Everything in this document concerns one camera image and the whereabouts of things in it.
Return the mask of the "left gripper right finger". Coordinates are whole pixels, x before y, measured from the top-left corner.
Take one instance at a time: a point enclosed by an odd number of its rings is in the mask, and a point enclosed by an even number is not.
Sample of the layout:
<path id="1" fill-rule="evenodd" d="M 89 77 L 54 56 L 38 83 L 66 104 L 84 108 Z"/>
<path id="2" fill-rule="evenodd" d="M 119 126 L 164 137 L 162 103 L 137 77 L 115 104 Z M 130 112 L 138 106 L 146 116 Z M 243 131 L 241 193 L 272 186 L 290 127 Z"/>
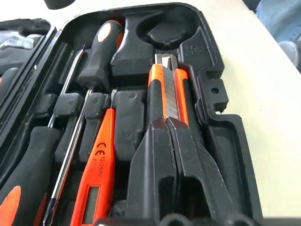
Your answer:
<path id="1" fill-rule="evenodd" d="M 179 170 L 179 209 L 185 216 L 228 216 L 236 208 L 216 162 L 177 119 L 167 121 Z"/>

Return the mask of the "orange black utility knife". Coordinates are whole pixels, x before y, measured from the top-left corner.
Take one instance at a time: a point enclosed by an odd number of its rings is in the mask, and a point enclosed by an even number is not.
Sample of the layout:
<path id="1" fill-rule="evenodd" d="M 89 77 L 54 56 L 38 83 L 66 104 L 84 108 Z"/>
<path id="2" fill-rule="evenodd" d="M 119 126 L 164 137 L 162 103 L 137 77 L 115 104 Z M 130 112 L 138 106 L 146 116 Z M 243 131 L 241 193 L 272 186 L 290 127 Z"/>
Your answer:
<path id="1" fill-rule="evenodd" d="M 147 122 L 174 118 L 189 125 L 188 94 L 188 75 L 178 67 L 177 57 L 155 54 L 148 80 Z"/>

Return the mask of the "Phillips screwdriver orange black handle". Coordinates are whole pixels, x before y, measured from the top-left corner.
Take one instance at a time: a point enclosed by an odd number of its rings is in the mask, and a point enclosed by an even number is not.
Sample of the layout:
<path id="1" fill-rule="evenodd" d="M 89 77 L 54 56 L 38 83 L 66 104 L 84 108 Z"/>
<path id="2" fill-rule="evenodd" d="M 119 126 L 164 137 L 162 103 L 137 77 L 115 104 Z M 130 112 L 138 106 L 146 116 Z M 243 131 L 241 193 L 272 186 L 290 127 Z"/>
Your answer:
<path id="1" fill-rule="evenodd" d="M 60 172 L 58 174 L 53 193 L 45 216 L 42 221 L 43 226 L 51 226 L 54 220 L 55 210 L 58 205 L 60 196 L 63 191 L 68 171 L 72 164 L 73 156 L 79 141 L 81 130 L 84 123 L 84 110 L 87 105 L 89 96 L 93 93 L 94 88 L 100 88 L 105 91 L 109 89 L 109 63 L 123 39 L 122 25 L 114 20 L 106 21 L 95 35 L 91 46 L 91 56 L 86 68 L 80 73 L 80 83 L 88 87 L 85 100 L 74 127 L 72 137 L 66 155 L 64 157 Z"/>

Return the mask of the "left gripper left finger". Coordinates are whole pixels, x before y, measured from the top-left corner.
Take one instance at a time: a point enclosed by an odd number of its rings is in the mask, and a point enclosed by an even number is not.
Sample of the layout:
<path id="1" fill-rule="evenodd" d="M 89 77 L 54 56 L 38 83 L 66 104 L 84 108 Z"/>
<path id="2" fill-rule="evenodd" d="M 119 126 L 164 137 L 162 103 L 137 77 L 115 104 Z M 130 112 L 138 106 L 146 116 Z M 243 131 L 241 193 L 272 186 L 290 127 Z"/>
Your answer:
<path id="1" fill-rule="evenodd" d="M 151 122 L 131 161 L 127 218 L 161 220 L 174 210 L 176 166 L 161 117 Z"/>

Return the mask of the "flathead screwdriver orange black handle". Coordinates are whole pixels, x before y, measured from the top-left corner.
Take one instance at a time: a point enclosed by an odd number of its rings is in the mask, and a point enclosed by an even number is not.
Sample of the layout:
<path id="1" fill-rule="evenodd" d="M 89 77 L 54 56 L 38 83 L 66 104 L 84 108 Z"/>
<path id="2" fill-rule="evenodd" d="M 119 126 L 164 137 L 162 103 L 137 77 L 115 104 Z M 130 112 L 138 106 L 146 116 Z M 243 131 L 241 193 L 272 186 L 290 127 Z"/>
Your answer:
<path id="1" fill-rule="evenodd" d="M 61 138 L 53 127 L 56 118 L 79 114 L 80 94 L 67 93 L 84 47 L 76 53 L 53 114 L 46 127 L 34 127 L 25 154 L 0 190 L 0 226 L 39 226 L 47 201 L 55 149 Z"/>

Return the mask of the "person's shoe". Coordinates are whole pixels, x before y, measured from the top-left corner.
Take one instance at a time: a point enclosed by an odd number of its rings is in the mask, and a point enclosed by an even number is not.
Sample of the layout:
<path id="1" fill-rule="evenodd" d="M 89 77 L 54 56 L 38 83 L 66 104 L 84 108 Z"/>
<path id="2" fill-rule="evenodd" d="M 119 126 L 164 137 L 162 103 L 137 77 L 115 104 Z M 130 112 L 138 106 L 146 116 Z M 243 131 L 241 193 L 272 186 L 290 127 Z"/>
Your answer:
<path id="1" fill-rule="evenodd" d="M 301 40 L 285 40 L 278 43 L 295 67 L 301 67 Z"/>

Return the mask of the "black tool case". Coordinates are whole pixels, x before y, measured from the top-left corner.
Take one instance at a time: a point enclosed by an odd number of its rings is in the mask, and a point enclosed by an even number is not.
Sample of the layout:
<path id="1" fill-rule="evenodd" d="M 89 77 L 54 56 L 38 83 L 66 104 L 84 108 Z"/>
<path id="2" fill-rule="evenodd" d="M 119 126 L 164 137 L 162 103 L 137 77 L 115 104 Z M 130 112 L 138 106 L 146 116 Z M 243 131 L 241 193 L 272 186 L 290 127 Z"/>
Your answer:
<path id="1" fill-rule="evenodd" d="M 48 21 L 31 20 L 27 35 L 41 34 L 30 55 L 15 58 L 16 65 L 0 74 L 0 190 L 23 158 L 34 127 L 46 127 L 53 114 L 76 53 L 84 47 L 67 93 L 88 87 L 79 81 L 91 56 L 96 33 L 109 20 L 123 28 L 121 45 L 109 63 L 109 89 L 93 93 L 114 94 L 115 180 L 109 215 L 93 226 L 258 226 L 262 218 L 251 155 L 242 119 L 224 114 L 228 96 L 221 79 L 224 63 L 204 14 L 184 3 L 161 3 L 95 11 L 75 16 L 61 29 Z M 185 216 L 179 209 L 179 170 L 176 166 L 175 203 L 161 220 L 127 218 L 127 190 L 131 161 L 148 129 L 147 91 L 155 54 L 172 54 L 188 75 L 188 114 L 193 137 L 212 156 L 236 211 L 228 216 Z M 53 127 L 61 138 L 54 152 L 42 225 L 66 150 L 79 117 L 56 118 Z M 71 217 L 86 164 L 79 150 L 86 119 L 63 186 L 51 226 L 71 226 Z"/>

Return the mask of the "orange voltage tester pen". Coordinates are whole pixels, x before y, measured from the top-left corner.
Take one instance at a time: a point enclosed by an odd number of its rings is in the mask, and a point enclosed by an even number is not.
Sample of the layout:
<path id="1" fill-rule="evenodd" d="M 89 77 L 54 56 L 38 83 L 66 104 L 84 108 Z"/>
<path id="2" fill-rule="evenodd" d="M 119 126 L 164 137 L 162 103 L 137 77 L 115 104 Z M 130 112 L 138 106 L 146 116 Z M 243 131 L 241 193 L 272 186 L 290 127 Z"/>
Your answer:
<path id="1" fill-rule="evenodd" d="M 84 108 L 86 119 L 79 150 L 79 161 L 85 163 L 71 226 L 93 226 L 109 215 L 115 180 L 114 128 L 115 110 L 111 94 L 93 93 Z"/>

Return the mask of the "person's blue jeans leg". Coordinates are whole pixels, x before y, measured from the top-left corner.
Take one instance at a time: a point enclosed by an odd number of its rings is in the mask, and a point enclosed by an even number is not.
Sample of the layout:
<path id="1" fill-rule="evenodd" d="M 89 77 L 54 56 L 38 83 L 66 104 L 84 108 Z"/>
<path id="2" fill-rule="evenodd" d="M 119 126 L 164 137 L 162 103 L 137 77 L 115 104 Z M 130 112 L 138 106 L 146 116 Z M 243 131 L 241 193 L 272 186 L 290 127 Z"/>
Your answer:
<path id="1" fill-rule="evenodd" d="M 256 16 L 276 42 L 301 41 L 301 0 L 261 0 Z"/>

